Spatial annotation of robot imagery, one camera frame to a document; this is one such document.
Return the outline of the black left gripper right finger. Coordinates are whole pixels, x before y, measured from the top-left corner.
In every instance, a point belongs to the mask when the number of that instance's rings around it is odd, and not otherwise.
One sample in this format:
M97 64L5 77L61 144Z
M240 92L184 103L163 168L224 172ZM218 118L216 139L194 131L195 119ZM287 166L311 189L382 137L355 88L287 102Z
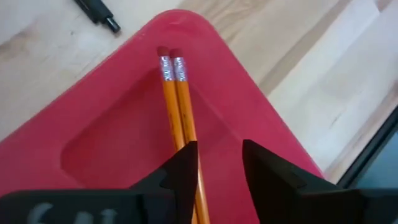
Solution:
M394 223L397 189L343 189L243 141L246 182L261 223Z

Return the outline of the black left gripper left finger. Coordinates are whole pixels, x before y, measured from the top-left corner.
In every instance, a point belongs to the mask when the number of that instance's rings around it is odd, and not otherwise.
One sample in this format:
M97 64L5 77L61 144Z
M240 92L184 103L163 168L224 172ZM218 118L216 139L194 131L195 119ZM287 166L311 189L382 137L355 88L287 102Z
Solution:
M1 197L1 223L190 223L198 148L191 141L128 189L23 190Z

